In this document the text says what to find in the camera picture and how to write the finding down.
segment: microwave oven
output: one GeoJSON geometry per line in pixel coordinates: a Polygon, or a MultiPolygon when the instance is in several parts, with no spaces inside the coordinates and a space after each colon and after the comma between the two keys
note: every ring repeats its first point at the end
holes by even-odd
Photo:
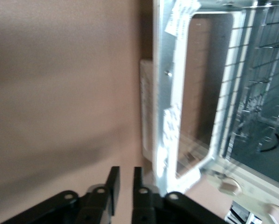
{"type": "Polygon", "coordinates": [[[279,224],[279,0],[154,0],[143,154],[160,193],[203,175],[279,224]]]}

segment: knob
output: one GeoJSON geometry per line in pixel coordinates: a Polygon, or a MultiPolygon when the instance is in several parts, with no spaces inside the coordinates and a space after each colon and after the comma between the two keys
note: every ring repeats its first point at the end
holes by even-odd
{"type": "Polygon", "coordinates": [[[242,193],[242,189],[238,182],[230,177],[227,177],[222,181],[219,191],[230,196],[237,196],[242,193]]]}
{"type": "Polygon", "coordinates": [[[279,206],[275,204],[269,204],[268,214],[275,224],[279,224],[279,206]]]}

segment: beige wall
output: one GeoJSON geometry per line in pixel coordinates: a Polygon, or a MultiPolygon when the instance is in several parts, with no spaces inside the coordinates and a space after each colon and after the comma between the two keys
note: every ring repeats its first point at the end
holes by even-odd
{"type": "Polygon", "coordinates": [[[142,164],[137,0],[0,0],[0,222],[121,166],[130,223],[142,164]]]}

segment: metal rack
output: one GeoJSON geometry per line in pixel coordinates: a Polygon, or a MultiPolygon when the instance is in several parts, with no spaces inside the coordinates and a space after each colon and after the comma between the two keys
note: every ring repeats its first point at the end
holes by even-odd
{"type": "Polygon", "coordinates": [[[244,85],[232,136],[242,142],[256,141],[257,151],[265,151],[264,146],[278,137],[279,129],[279,5],[250,10],[260,19],[244,27],[255,31],[248,44],[249,59],[242,74],[244,85]]]}

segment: black metal arm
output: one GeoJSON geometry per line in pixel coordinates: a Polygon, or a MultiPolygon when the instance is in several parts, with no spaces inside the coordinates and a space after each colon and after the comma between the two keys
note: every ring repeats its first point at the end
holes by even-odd
{"type": "MultiPolygon", "coordinates": [[[[105,184],[93,185],[79,197],[63,191],[3,224],[110,224],[120,191],[120,168],[112,167],[105,184]]],[[[158,188],[143,184],[135,167],[132,224],[226,224],[179,192],[161,197],[158,188]]]]}
{"type": "Polygon", "coordinates": [[[112,167],[105,184],[79,197],[63,191],[3,222],[3,224],[110,224],[120,191],[120,168],[112,167]]]}
{"type": "Polygon", "coordinates": [[[142,168],[135,167],[132,224],[226,224],[179,192],[161,197],[155,186],[144,186],[142,168]]]}

